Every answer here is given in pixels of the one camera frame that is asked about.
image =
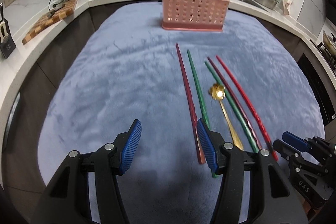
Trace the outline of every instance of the ribbed blue rubber pad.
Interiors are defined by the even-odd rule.
[[[216,150],[212,145],[212,142],[201,122],[201,120],[197,121],[197,134],[199,137],[199,141],[202,145],[202,149],[204,152],[205,159],[207,160],[207,164],[212,172],[216,172],[218,169],[217,158],[216,158]]]
[[[141,122],[137,121],[121,153],[121,164],[119,169],[122,174],[125,174],[125,172],[131,167],[131,163],[134,158],[134,153],[137,150],[140,137],[141,137]]]
[[[300,152],[309,152],[308,144],[302,140],[300,137],[286,131],[282,134],[282,140],[285,143],[288,143],[289,145],[293,146]]]

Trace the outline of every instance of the kitchen countertop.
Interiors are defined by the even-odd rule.
[[[53,41],[53,39],[76,17],[78,17],[82,12],[84,12],[89,7],[94,7],[98,5],[104,5],[109,3],[130,1],[130,0],[78,0],[75,12],[70,17],[55,23],[51,27],[47,28],[26,45],[22,44],[22,39],[26,35],[27,31],[31,26],[40,18],[40,16],[45,13],[45,10],[41,11],[39,14],[34,16],[29,22],[27,22],[21,29],[15,33],[13,39],[16,43],[16,49],[13,51],[8,59],[3,59],[0,57],[0,142],[2,143],[4,132],[6,128],[7,119],[11,111],[11,107],[15,100],[15,97],[24,81],[26,75],[28,74],[31,67],[37,61],[42,52],[46,47]],[[229,4],[229,9],[237,10],[268,22],[271,22],[291,33],[301,38],[310,48],[310,50],[316,55],[328,76],[331,79],[334,88],[336,89],[336,77],[329,65],[316,49],[315,45],[310,41],[316,41],[314,37],[308,30],[306,30],[299,23],[294,21],[289,16],[284,16],[280,10],[269,10],[264,11],[260,8],[254,7],[252,5],[243,3],[239,0],[231,0]],[[2,184],[2,174],[0,169],[0,183]]]

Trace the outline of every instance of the pink utensil holder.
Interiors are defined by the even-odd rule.
[[[163,0],[166,30],[221,31],[230,0]]]

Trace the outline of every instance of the metal screw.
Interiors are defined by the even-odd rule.
[[[225,144],[224,144],[224,147],[225,147],[226,149],[232,149],[232,148],[233,148],[233,144],[232,144],[232,143],[225,143]]]
[[[74,158],[74,157],[76,157],[78,155],[78,152],[76,151],[76,150],[73,150],[73,151],[71,151],[70,153],[69,153],[69,156],[71,157],[71,158]]]
[[[113,143],[107,143],[107,144],[104,146],[104,148],[105,148],[106,150],[112,150],[112,149],[114,148],[114,145],[113,145]]]
[[[267,157],[269,155],[269,152],[267,149],[261,149],[260,150],[260,154],[262,154],[263,156]]]

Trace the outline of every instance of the sink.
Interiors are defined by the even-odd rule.
[[[239,0],[239,1],[248,3],[250,5],[253,5],[253,6],[257,7],[257,8],[263,9],[264,11],[268,12],[266,9],[264,9],[261,5],[259,5],[258,3],[256,3],[254,0]]]

